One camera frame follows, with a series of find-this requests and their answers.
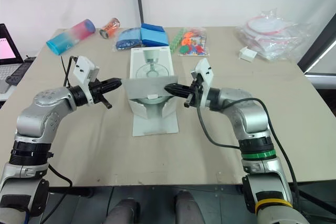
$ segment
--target blue block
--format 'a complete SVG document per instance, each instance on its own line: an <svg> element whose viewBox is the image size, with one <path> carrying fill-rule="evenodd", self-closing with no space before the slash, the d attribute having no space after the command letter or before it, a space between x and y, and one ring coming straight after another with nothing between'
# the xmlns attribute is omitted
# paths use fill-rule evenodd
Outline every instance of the blue block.
<svg viewBox="0 0 336 224"><path fill-rule="evenodd" d="M142 43L149 47L169 46L168 37L161 26L153 26L148 24L141 25L141 39Z"/></svg>

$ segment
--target white box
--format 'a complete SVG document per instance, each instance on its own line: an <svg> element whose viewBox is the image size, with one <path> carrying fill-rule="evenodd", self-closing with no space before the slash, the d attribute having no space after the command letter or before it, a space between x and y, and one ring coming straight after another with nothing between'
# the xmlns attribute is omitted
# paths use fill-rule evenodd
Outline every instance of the white box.
<svg viewBox="0 0 336 224"><path fill-rule="evenodd" d="M130 79L123 79L133 116L133 136L177 133L176 97L164 87L176 83L169 47L131 49Z"/></svg>

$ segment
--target silver robot arm segment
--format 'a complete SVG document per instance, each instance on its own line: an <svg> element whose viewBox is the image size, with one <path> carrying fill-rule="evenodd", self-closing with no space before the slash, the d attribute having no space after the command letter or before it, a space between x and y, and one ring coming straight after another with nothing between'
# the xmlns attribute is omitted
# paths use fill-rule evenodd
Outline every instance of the silver robot arm segment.
<svg viewBox="0 0 336 224"><path fill-rule="evenodd" d="M14 146L0 180L0 223L22 224L26 213L30 217L43 213L49 182L43 179L48 169L49 152L60 121L82 105L102 102L112 105L103 94L118 88L121 79L100 82L99 68L80 56L75 76L79 86L61 87L38 93L33 103L17 119Z"/></svg>
<svg viewBox="0 0 336 224"><path fill-rule="evenodd" d="M0 223L23 223L26 212L39 216L45 209L49 182L47 159L57 127L77 108L65 87L46 90L17 119L14 146L0 183Z"/></svg>
<svg viewBox="0 0 336 224"><path fill-rule="evenodd" d="M291 191L281 161L276 156L264 109L249 100L223 110L234 101L252 96L240 89L211 88L213 72L206 59L199 61L191 74L194 78L191 86L172 83L165 90L172 95L186 98L184 105L187 108L209 107L230 119L239 142L241 163L247 173L243 177L246 206L257 215L258 223L308 224L301 213L292 207Z"/></svg>

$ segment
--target black cable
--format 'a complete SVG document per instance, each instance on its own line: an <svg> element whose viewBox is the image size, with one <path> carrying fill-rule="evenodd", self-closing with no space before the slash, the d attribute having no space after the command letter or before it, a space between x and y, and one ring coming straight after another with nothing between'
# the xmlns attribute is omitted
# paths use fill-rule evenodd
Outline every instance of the black cable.
<svg viewBox="0 0 336 224"><path fill-rule="evenodd" d="M260 100L260 99L258 99L258 98L245 98L245 99L241 99L241 100L237 100L237 101L234 101L234 102L232 102L232 103L229 103L229 104L226 105L226 106L223 106L223 107L222 107L222 110L225 110L225 109L227 109L228 107L231 107L231 106L233 106L233 105L235 105L235 104L237 104L237 103L246 102L246 101L257 101L257 102L259 102L259 103L261 104L262 108L265 110L265 113L266 113L266 115L267 115L267 120L268 120L269 128L270 128L270 130L271 130L271 132L272 132L272 135L273 135L273 137L274 137L274 139L275 139L275 142L276 142L277 145L279 146L279 148L280 148L280 150L281 150L281 152L282 152L282 154L283 154L283 156L284 156L284 158L285 158L285 160L286 160L286 163L287 163L287 165L288 165L288 168L289 168L289 171L290 171L290 175L291 175L291 177L292 177L293 185L294 185L294 191L295 191L295 196L296 196L296 200L295 200L295 202L296 202L296 207L297 207L297 210L298 210L299 212L301 212L301 203L300 203L299 186L298 186L298 182L297 182L297 180L296 180L296 176L295 176L295 173L294 173L292 164L290 163L290 160L289 160L289 158L288 158L288 156L287 156L287 153L285 152L285 150L284 150L282 144L280 143L280 141L279 141L279 139L278 139L278 137L277 137L277 135L276 135L276 133L275 133L275 131L274 131L274 128L273 128L271 119L270 119L270 117L269 117L268 110L267 110L265 104L263 103L263 101Z"/></svg>
<svg viewBox="0 0 336 224"><path fill-rule="evenodd" d="M64 78L63 87L66 86L67 82L68 82L68 84L69 84L69 87L71 86L68 77L69 77L69 72L70 72L71 62L72 62L73 59L74 59L74 56L70 56L70 58L69 58L69 63L68 63L68 68L67 68L67 71L66 71L66 73L65 73L65 78Z"/></svg>
<svg viewBox="0 0 336 224"><path fill-rule="evenodd" d="M309 214L307 212L304 212L303 215L305 216L306 219L316 219L316 220L322 220L322 221L325 221L325 222L336 223L336 219L330 218L330 217L327 217L327 216L313 215L313 214Z"/></svg>
<svg viewBox="0 0 336 224"><path fill-rule="evenodd" d="M109 214L109 208L110 208L110 203L111 203L111 198L112 198L113 191L114 191L114 186L112 187L112 190L111 190L111 193L110 193L110 197L109 197L109 202L107 204L106 217Z"/></svg>
<svg viewBox="0 0 336 224"><path fill-rule="evenodd" d="M67 71L65 70L65 66L64 66L64 61L63 61L62 55L61 55L61 61L62 61L62 66L63 66L63 70L64 70L64 74L65 74L65 80L64 80L64 83L63 83L63 87L66 86L67 82L68 82L68 85L70 87L71 85L70 85L70 82L69 82L69 79L68 79Z"/></svg>
<svg viewBox="0 0 336 224"><path fill-rule="evenodd" d="M56 211L56 209L59 207L59 205L62 203L62 201L64 200L64 198L67 196L69 189L72 187L72 181L63 176L62 174L58 173L50 164L48 166L48 168L59 178L67 181L69 183L69 187L67 188L67 190L65 191L65 193L62 195L62 197L60 198L60 200L57 202L57 204L54 206L54 208L50 211L50 213L40 222L40 224L45 223L49 217Z"/></svg>
<svg viewBox="0 0 336 224"><path fill-rule="evenodd" d="M201 115L201 109L200 109L200 101L199 101L199 98L198 98L198 88L195 89L195 99L196 99L196 109L197 109L197 115L198 115L198 119L199 119L199 122L201 124L201 127L203 129L203 132L204 134L206 135L206 137L208 138L208 140L216 145L216 146L219 146L219 147L225 147L225 148L233 148L233 149L238 149L239 150L239 147L238 146L235 146L235 145L227 145L227 144L219 144L217 142L215 142L209 135L208 133L208 130L206 129L205 127L205 124L204 124L204 121L203 121L203 118L202 118L202 115Z"/></svg>

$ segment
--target table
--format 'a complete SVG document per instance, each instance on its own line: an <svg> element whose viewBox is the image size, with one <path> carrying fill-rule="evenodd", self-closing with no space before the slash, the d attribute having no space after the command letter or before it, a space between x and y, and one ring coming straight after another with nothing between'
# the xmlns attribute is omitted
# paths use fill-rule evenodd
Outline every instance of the table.
<svg viewBox="0 0 336 224"><path fill-rule="evenodd" d="M243 45L233 30L207 28L208 60L215 74L213 86L245 89L265 102L298 181L336 179L336 172L330 169L330 164L336 163L334 115L295 63L238 59ZM179 28L166 31L172 39ZM71 55L90 58L100 67L100 80L127 78L130 50L113 51L113 43L95 33L64 53L63 59L67 64ZM175 53L172 59L179 83L189 85L189 72L200 58ZM35 94L59 87L63 80L60 57L45 46L0 110L0 163L9 160L20 112L31 104ZM72 75L69 80L73 86L76 84ZM196 110L183 107L184 99L179 98L177 106L179 133L132 137L133 115L123 87L105 96L113 104L112 109L107 110L103 104L78 108L63 119L51 147L55 155L50 163L72 179L74 186L241 183L245 173L240 152L212 145L202 132ZM238 144L226 116L204 110L203 117L216 141ZM277 146L276 151L291 181ZM46 179L51 186L67 185L51 172Z"/></svg>

